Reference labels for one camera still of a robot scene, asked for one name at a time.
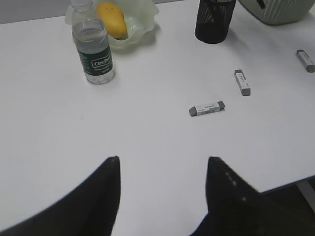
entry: pen holder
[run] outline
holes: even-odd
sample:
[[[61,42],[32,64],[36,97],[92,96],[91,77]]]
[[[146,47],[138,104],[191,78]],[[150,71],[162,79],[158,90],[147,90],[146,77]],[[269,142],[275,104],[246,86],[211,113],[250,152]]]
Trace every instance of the pen holder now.
[[[195,36],[205,43],[225,40],[236,0],[200,0]]]

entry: yellow fruit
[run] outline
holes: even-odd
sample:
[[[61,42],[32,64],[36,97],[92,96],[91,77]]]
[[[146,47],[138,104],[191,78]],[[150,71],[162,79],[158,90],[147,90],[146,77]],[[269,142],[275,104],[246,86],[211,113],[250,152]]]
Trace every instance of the yellow fruit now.
[[[110,36],[113,38],[127,36],[124,13],[119,6],[111,2],[102,2],[97,6],[97,12],[104,21]]]

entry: plastic bottle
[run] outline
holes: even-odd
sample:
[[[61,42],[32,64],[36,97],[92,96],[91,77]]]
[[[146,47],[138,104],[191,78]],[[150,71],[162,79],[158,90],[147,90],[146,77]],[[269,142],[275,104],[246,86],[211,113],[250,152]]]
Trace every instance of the plastic bottle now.
[[[92,8],[93,0],[71,0],[72,35],[89,82],[104,84],[115,76],[104,22]]]

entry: white eraser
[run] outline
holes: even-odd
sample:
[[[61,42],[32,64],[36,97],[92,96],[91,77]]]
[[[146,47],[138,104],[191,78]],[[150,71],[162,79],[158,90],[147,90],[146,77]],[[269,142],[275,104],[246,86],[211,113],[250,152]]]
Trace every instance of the white eraser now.
[[[308,72],[315,72],[315,65],[304,50],[297,50],[296,55]]]
[[[251,94],[251,88],[250,88],[242,70],[235,70],[234,76],[235,76],[236,82],[238,84],[238,87],[240,88],[242,95],[243,96],[249,96]]]
[[[194,106],[189,109],[190,116],[196,117],[204,114],[222,111],[225,108],[225,104],[220,102],[208,103],[205,105]]]

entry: plastic bowl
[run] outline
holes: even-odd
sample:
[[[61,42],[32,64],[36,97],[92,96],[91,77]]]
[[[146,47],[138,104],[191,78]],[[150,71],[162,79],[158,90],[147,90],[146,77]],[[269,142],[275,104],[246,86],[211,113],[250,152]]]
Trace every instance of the plastic bowl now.
[[[110,46],[122,48],[138,42],[141,37],[155,26],[154,16],[158,14],[157,6],[151,0],[95,0],[94,7],[104,1],[117,4],[124,12],[128,38],[118,40],[108,35]],[[73,7],[69,6],[65,15],[66,24],[71,25]]]

